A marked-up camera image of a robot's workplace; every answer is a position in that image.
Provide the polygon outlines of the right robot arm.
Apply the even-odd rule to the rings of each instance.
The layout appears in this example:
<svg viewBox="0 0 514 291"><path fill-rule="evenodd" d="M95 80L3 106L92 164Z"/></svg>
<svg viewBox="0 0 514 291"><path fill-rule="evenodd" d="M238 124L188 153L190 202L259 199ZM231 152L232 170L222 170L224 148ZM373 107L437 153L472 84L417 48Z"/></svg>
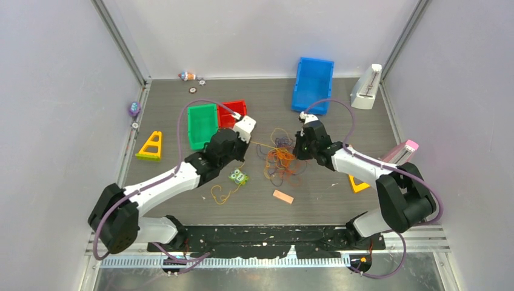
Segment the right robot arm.
<svg viewBox="0 0 514 291"><path fill-rule="evenodd" d="M333 172L351 175L376 190L378 209L364 212L346 223L346 241L363 248L382 232L403 233L437 211L437 203L417 166L396 165L363 155L348 144L333 142L315 116L300 120L293 154L298 160L314 159Z"/></svg>

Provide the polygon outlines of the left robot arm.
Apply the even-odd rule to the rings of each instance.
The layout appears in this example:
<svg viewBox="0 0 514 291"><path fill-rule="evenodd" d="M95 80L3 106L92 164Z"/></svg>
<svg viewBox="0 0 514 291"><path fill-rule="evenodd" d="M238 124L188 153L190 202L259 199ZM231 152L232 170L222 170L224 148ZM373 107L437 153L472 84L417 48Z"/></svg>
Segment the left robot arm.
<svg viewBox="0 0 514 291"><path fill-rule="evenodd" d="M174 216L146 218L144 214L182 192L217 178L233 160L243 161L251 132L238 126L222 129L212 136L204 150L192 153L168 172L124 188L116 183L108 185L88 218L95 231L94 257L97 260L106 257L98 252L99 242L106 246L107 255L121 253L137 241L181 250L187 232Z"/></svg>

